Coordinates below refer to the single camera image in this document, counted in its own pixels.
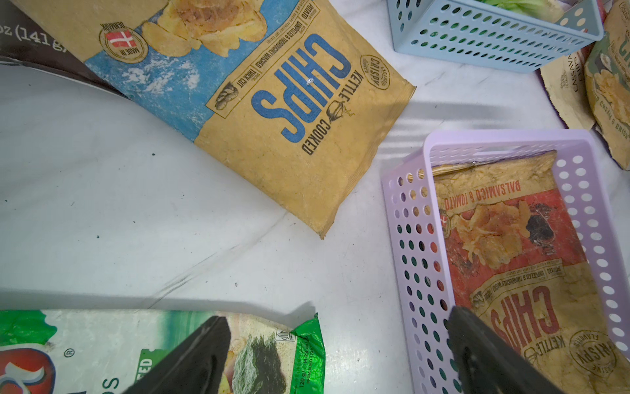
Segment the red balsamico tomato chips bag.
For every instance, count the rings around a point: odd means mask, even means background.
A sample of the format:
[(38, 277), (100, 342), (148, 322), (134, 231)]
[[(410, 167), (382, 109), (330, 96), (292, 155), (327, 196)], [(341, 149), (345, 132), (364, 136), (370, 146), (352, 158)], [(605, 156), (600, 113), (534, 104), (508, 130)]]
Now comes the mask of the red balsamico tomato chips bag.
[(566, 393), (626, 393), (597, 286), (559, 193), (556, 152), (434, 170), (457, 305)]

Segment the beige cassava chips bag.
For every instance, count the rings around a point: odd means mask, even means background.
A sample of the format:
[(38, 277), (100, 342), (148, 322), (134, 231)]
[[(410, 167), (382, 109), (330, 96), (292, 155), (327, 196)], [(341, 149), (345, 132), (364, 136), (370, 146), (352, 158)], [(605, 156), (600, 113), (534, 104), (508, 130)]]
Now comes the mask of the beige cassava chips bag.
[(578, 51), (540, 69), (546, 93), (568, 129), (590, 130), (596, 123), (587, 98), (584, 62)]

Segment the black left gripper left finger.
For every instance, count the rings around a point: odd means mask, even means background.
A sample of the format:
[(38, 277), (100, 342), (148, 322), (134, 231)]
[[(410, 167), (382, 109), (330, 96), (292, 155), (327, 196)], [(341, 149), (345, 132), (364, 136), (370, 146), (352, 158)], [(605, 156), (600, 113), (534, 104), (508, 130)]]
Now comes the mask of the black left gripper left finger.
[(169, 353), (128, 393), (219, 392), (231, 341), (226, 318), (213, 316)]

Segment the green sour cream chips bag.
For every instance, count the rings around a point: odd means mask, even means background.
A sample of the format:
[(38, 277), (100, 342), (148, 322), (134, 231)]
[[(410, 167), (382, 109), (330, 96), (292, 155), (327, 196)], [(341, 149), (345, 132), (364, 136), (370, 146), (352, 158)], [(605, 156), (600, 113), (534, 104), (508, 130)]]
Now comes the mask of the green sour cream chips bag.
[(614, 1), (586, 62), (587, 98), (612, 159), (629, 169), (629, 2)]

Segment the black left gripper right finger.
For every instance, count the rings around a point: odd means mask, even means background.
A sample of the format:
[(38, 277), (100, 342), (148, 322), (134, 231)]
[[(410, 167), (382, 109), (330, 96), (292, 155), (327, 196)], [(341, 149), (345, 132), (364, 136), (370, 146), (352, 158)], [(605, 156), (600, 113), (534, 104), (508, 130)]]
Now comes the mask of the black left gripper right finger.
[(454, 307), (448, 331), (463, 392), (561, 392), (470, 310)]

